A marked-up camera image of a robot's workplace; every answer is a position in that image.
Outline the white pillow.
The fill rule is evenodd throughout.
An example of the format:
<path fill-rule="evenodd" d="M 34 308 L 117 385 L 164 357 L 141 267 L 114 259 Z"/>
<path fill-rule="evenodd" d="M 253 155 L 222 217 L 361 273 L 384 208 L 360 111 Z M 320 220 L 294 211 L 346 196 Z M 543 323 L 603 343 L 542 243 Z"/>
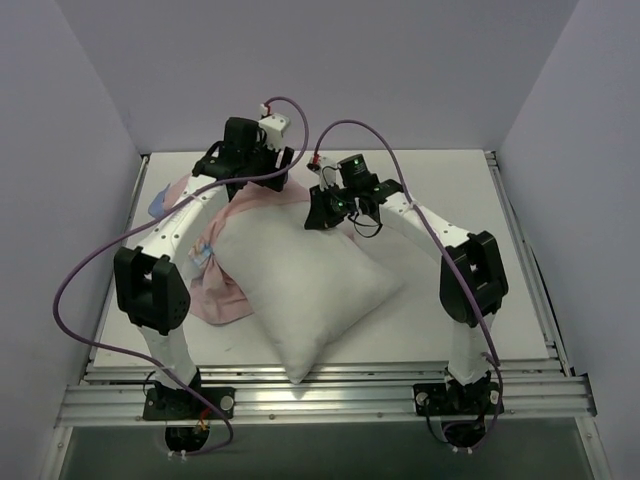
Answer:
<path fill-rule="evenodd" d="M 308 210 L 297 202 L 236 213 L 213 245 L 216 263 L 247 298 L 294 384 L 328 344 L 402 285 L 343 231 L 305 229 Z"/>

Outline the blue printed pillowcase pink inside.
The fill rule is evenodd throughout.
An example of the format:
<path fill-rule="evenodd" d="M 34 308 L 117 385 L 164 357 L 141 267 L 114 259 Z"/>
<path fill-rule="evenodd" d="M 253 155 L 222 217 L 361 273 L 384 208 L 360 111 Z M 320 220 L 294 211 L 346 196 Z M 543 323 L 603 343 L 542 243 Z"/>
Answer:
<path fill-rule="evenodd" d="M 211 325 L 225 325 L 253 313 L 239 285 L 217 263 L 213 245 L 227 220 L 259 207 L 307 202 L 309 193 L 297 181 L 287 181 L 284 190 L 276 192 L 253 183 L 244 187 L 209 222 L 188 254 L 191 272 L 189 287 L 190 313 Z"/>

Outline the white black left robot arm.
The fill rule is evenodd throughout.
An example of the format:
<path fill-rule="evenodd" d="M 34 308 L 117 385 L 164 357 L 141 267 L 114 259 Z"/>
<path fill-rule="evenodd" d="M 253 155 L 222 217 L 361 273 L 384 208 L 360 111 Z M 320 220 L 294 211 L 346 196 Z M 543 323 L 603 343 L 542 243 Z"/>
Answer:
<path fill-rule="evenodd" d="M 229 118 L 222 140 L 194 165 L 176 210 L 137 246 L 122 247 L 114 256 L 118 307 L 160 364 L 147 396 L 146 420 L 195 419 L 205 408 L 200 372 L 183 329 L 191 304 L 183 271 L 205 227 L 248 182 L 283 190 L 287 177 L 278 171 L 294 155 L 284 144 L 289 125 L 277 113 L 258 121 Z"/>

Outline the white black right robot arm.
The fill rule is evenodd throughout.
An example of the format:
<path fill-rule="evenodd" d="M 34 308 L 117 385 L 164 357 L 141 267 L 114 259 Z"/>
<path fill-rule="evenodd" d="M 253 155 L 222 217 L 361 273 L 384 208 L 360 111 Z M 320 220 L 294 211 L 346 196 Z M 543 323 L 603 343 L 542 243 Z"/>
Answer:
<path fill-rule="evenodd" d="M 318 183 L 310 190 L 306 229 L 366 216 L 376 230 L 390 228 L 439 262 L 438 296 L 454 322 L 445 403 L 463 415 L 499 414 L 503 381 L 490 330 L 509 286 L 495 237 L 435 214 L 411 196 L 403 178 L 380 180 L 361 154 L 340 161 L 315 154 L 307 167 Z"/>

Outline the aluminium table edge rail left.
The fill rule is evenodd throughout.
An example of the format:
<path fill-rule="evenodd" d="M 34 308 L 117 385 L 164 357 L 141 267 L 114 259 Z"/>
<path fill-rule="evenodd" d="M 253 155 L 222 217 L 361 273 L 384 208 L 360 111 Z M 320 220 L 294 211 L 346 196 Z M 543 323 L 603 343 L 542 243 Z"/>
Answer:
<path fill-rule="evenodd" d="M 147 153 L 141 156 L 140 168 L 138 170 L 138 174 L 131 192 L 130 201 L 126 210 L 126 217 L 125 217 L 122 233 L 125 233 L 131 228 L 131 225 L 135 216 L 135 211 L 139 202 L 140 192 L 144 184 L 144 180 L 148 170 L 150 158 L 151 158 L 150 153 Z M 105 295 L 101 305 L 100 318 L 98 320 L 98 324 L 94 332 L 95 341 L 99 341 L 101 339 L 114 288 L 115 288 L 114 280 L 110 279 L 110 282 L 108 284 L 107 290 L 105 291 Z"/>

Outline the aluminium table edge rail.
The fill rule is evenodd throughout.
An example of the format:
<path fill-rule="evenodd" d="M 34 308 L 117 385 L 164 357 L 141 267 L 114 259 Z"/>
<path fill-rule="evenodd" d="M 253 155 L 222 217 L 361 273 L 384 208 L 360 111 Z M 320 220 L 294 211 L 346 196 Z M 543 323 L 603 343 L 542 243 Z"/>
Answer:
<path fill-rule="evenodd" d="M 508 198 L 498 165 L 497 153 L 495 151 L 485 151 L 484 157 L 506 218 L 509 233 L 515 245 L 516 255 L 524 274 L 529 297 L 533 302 L 545 343 L 548 347 L 553 348 L 555 358 L 558 360 L 563 374 L 565 376 L 575 376 L 575 370 L 567 356 L 557 317 L 539 264 Z"/>
<path fill-rule="evenodd" d="M 144 184 L 144 180 L 148 170 L 150 158 L 151 158 L 150 153 L 147 153 L 141 156 L 140 168 L 138 170 L 138 174 L 131 192 L 130 201 L 126 210 L 126 217 L 125 217 L 122 233 L 125 233 L 131 228 L 131 225 L 135 216 L 135 211 L 139 202 L 140 192 Z M 108 284 L 107 290 L 105 291 L 105 295 L 101 305 L 100 318 L 98 320 L 98 324 L 94 332 L 95 341 L 99 341 L 101 339 L 114 288 L 115 288 L 114 280 L 110 279 L 110 282 Z"/>

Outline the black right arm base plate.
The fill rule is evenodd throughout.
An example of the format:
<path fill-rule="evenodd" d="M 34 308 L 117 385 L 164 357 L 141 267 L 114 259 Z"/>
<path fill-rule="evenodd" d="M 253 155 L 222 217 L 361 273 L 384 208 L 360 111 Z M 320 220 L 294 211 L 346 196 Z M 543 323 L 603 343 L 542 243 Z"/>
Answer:
<path fill-rule="evenodd" d="M 416 414 L 432 416 L 484 416 L 502 414 L 504 406 L 498 403 L 498 384 L 480 381 L 460 385 L 448 383 L 418 383 L 412 386 Z"/>

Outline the aluminium table edge rail right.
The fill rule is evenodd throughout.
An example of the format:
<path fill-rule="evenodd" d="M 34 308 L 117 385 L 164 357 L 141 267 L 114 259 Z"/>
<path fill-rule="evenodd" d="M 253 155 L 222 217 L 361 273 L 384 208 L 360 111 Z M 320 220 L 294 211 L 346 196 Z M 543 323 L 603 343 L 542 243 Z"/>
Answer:
<path fill-rule="evenodd" d="M 529 297 L 533 302 L 545 343 L 548 347 L 553 348 L 555 358 L 558 360 L 563 374 L 565 376 L 575 376 L 575 370 L 567 356 L 557 317 L 539 264 L 508 198 L 498 165 L 497 153 L 495 151 L 485 151 L 484 157 L 506 218 L 509 233 L 515 245 L 516 255 L 524 274 Z"/>

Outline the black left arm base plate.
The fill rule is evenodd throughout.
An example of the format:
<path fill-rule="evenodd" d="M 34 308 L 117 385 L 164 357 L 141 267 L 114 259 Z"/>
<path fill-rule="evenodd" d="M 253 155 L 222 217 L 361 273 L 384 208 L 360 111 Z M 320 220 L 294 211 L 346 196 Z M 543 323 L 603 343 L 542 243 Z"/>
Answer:
<path fill-rule="evenodd" d="M 197 392 L 227 419 L 234 416 L 234 388 L 200 387 Z M 146 391 L 142 418 L 146 421 L 213 420 L 220 415 L 190 393 L 158 384 Z"/>

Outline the aluminium front rail frame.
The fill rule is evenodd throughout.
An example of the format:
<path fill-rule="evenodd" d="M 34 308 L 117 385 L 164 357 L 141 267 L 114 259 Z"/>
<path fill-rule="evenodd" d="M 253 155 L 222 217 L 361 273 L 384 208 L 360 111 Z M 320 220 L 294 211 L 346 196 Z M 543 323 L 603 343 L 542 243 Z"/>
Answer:
<path fill-rule="evenodd" d="M 91 369 L 67 388 L 59 426 L 141 426 L 144 367 Z M 413 387 L 444 378 L 438 363 L 321 365 L 300 384 L 280 367 L 204 367 L 207 386 L 235 390 L 233 422 L 250 424 L 414 421 Z M 502 369 L 504 419 L 595 415 L 589 381 L 565 373 L 556 359 L 511 361 Z"/>

